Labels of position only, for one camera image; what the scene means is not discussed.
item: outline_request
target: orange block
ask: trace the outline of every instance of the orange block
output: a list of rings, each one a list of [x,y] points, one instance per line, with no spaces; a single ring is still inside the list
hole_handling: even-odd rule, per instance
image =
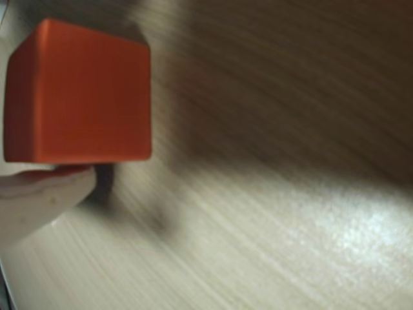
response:
[[[8,62],[4,126],[6,161],[147,159],[149,48],[44,20]]]

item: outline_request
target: orange cube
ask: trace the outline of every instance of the orange cube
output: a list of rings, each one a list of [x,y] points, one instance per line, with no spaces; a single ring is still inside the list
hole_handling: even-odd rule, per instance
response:
[[[6,161],[147,159],[149,48],[44,20],[8,62],[4,126]]]

